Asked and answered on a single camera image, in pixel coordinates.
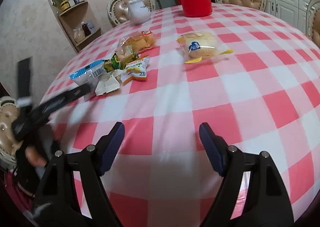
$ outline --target small jar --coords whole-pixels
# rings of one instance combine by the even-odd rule
[[[73,38],[75,39],[76,43],[79,43],[80,41],[84,40],[84,31],[81,28],[73,30]]]
[[[73,0],[75,2],[75,5],[77,5],[78,3],[80,3],[80,0]]]

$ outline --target snack packet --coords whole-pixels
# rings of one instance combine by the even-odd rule
[[[128,63],[121,75],[121,82],[126,84],[132,79],[146,80],[147,79],[147,65],[150,61],[149,56],[141,57],[131,63]]]
[[[120,69],[120,60],[119,60],[117,54],[115,53],[111,59],[104,60],[103,67],[107,72],[111,72],[116,69]]]
[[[183,48],[185,63],[196,63],[204,58],[233,52],[232,49],[224,51],[221,44],[209,32],[187,33],[181,35],[177,42]]]
[[[124,54],[130,51],[132,46],[133,53],[141,54],[146,50],[152,49],[156,46],[157,36],[147,30],[142,32],[135,32],[125,38],[120,39],[118,49],[122,48]]]
[[[70,75],[70,78],[78,85],[81,86],[85,83],[89,83],[92,88],[91,93],[84,96],[84,100],[87,101],[95,96],[95,90],[97,88],[99,77],[104,72],[103,60],[97,60],[86,67],[76,71]]]

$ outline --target pink and white checkered tablecloth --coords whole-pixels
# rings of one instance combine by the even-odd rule
[[[122,24],[74,57],[45,99],[76,87],[69,75],[97,59],[110,58],[120,37],[157,33],[159,47],[146,82],[88,102],[83,98],[52,115],[51,124],[67,152],[95,144],[119,121],[125,139],[102,181],[124,227],[199,227],[221,178],[199,141],[198,128],[213,131],[243,152],[270,152],[284,180],[297,219],[320,188],[320,51],[302,32],[267,13],[213,4],[213,13],[186,18],[181,6],[158,10],[139,26]],[[211,32],[234,49],[218,63],[184,64],[176,39]],[[80,175],[77,196],[90,215]],[[245,175],[234,216],[248,188]]]

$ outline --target glass jar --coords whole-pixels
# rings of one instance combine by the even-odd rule
[[[85,35],[82,28],[78,28],[76,30],[73,30],[73,38],[75,39],[76,43],[79,43],[80,41],[84,40]]]

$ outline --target cabinet door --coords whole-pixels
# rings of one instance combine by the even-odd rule
[[[275,14],[276,14],[276,2],[275,2],[275,0],[268,0],[268,5],[267,5],[267,8],[266,8],[265,12],[275,16]]]
[[[299,10],[298,29],[304,34],[306,34],[306,16],[307,13],[305,11]]]
[[[276,0],[276,17],[298,27],[298,8],[283,1]]]

